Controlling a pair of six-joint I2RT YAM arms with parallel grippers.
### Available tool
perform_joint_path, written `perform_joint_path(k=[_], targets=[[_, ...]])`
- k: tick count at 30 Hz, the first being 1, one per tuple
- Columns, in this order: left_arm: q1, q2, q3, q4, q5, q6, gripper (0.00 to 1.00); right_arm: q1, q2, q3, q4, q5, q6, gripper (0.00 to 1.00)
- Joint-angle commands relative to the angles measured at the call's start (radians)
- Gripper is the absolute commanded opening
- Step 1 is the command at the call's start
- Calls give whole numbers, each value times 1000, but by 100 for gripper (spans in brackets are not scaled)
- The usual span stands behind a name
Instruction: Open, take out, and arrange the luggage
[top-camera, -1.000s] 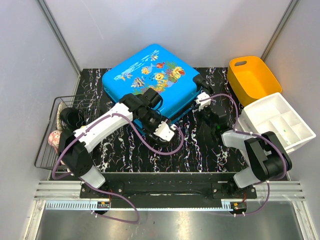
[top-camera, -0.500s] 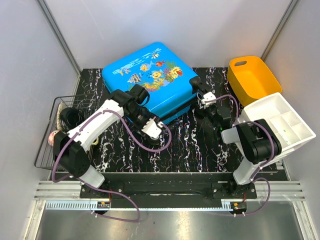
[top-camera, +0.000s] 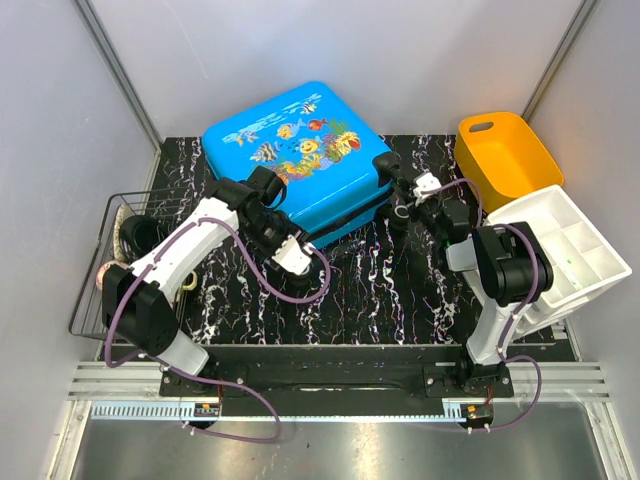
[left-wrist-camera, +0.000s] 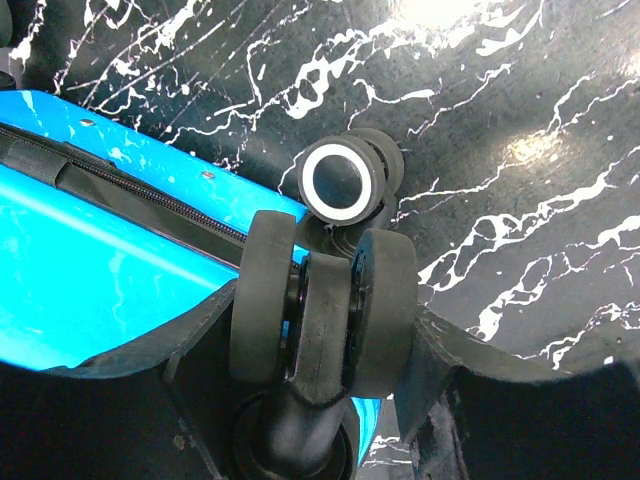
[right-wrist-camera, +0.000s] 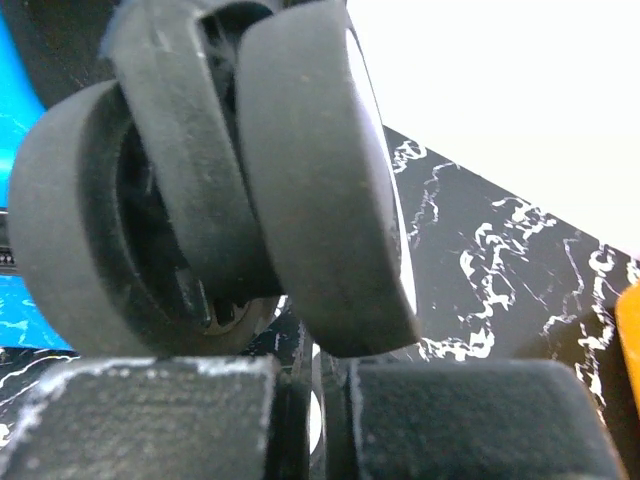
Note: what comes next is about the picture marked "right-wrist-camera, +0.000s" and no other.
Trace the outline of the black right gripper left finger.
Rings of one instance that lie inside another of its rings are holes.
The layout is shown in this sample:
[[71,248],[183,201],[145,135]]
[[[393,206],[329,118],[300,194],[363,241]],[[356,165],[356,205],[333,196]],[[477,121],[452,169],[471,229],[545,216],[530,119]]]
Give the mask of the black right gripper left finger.
[[272,357],[81,359],[46,371],[5,479],[305,479],[309,393]]

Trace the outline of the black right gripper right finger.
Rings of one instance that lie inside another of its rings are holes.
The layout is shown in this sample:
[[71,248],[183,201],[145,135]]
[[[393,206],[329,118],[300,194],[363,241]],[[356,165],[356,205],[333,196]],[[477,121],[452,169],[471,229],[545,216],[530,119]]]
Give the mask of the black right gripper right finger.
[[319,357],[331,479],[624,479],[591,396],[548,360]]

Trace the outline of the blue fish-print suitcase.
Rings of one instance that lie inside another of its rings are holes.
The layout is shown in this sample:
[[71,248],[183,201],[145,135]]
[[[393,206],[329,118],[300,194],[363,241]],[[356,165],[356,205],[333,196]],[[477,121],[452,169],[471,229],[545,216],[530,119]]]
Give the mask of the blue fish-print suitcase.
[[338,357],[420,336],[384,128],[342,1],[5,1],[46,110],[8,236],[84,356],[243,350],[287,297]]

